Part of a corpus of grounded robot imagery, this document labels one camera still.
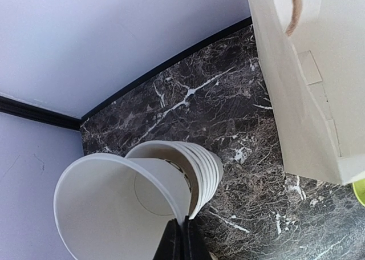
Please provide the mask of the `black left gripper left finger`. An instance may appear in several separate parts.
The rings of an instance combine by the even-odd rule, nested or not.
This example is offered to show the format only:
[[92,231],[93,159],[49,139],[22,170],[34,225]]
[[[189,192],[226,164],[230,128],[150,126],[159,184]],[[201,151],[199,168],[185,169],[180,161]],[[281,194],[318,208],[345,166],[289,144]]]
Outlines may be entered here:
[[177,219],[168,221],[153,260],[181,260],[182,243],[181,227]]

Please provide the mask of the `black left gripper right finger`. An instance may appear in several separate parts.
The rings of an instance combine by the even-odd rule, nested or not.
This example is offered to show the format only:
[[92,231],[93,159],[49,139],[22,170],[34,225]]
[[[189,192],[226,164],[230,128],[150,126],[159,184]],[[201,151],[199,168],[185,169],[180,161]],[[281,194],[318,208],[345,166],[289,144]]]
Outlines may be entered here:
[[210,260],[210,254],[195,220],[185,217],[182,226],[183,259]]

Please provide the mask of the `white paper coffee cup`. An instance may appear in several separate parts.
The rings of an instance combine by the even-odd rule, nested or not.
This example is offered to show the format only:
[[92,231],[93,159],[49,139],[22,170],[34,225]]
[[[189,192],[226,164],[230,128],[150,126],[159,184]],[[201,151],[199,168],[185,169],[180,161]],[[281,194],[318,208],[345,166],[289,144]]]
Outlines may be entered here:
[[168,221],[184,221],[190,198],[183,174],[165,160],[96,153],[62,173],[55,223],[75,259],[152,259]]

